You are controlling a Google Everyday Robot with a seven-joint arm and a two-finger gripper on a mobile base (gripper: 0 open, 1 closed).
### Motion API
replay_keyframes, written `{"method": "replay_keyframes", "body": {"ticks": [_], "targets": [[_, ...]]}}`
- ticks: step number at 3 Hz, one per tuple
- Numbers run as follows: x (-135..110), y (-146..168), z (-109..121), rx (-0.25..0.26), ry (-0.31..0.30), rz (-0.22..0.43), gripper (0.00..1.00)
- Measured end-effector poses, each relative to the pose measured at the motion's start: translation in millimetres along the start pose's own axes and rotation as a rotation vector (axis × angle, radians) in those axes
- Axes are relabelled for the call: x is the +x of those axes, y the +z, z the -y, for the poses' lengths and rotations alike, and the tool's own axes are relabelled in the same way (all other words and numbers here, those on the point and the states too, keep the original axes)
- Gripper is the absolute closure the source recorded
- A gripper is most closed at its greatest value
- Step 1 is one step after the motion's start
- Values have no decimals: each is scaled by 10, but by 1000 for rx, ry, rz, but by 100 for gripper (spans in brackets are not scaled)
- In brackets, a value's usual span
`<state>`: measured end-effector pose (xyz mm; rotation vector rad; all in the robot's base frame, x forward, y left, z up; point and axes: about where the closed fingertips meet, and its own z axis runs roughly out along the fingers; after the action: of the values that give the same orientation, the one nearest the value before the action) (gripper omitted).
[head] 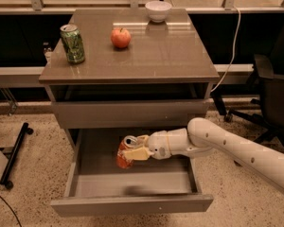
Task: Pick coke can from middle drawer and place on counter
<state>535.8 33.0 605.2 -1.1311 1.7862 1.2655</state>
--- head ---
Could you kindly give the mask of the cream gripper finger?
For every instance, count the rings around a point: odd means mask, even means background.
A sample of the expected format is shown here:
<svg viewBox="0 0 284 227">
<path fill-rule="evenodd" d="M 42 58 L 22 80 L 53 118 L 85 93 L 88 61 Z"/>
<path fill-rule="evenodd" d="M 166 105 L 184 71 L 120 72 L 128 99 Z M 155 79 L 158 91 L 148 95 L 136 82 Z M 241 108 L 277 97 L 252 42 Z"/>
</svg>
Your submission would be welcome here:
<svg viewBox="0 0 284 227">
<path fill-rule="evenodd" d="M 148 144 L 149 136 L 148 135 L 139 135 L 137 137 L 136 144 L 139 147 L 145 147 Z"/>
<path fill-rule="evenodd" d="M 146 161 L 153 155 L 153 152 L 146 147 L 125 149 L 122 153 L 127 160 L 136 161 Z"/>
</svg>

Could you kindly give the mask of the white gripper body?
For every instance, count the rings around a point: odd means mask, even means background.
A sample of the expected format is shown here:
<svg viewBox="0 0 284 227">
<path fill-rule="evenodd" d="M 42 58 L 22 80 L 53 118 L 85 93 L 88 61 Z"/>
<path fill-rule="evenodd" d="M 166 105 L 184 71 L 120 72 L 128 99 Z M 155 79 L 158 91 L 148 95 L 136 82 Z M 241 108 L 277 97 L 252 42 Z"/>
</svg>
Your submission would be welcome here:
<svg viewBox="0 0 284 227">
<path fill-rule="evenodd" d="M 152 158 L 156 160 L 168 159 L 171 156 L 168 133 L 166 131 L 153 133 L 148 139 L 148 148 Z"/>
</svg>

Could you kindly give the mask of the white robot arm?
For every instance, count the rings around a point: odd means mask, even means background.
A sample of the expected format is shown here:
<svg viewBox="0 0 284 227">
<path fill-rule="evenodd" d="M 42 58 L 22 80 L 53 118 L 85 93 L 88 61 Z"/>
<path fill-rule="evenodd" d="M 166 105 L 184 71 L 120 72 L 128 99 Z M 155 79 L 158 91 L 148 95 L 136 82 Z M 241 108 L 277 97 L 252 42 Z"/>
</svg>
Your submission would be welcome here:
<svg viewBox="0 0 284 227">
<path fill-rule="evenodd" d="M 284 153 L 266 148 L 224 130 L 211 121 L 196 117 L 185 128 L 156 131 L 151 135 L 127 135 L 116 156 L 119 167 L 135 161 L 168 159 L 174 155 L 196 158 L 218 149 L 284 194 Z"/>
</svg>

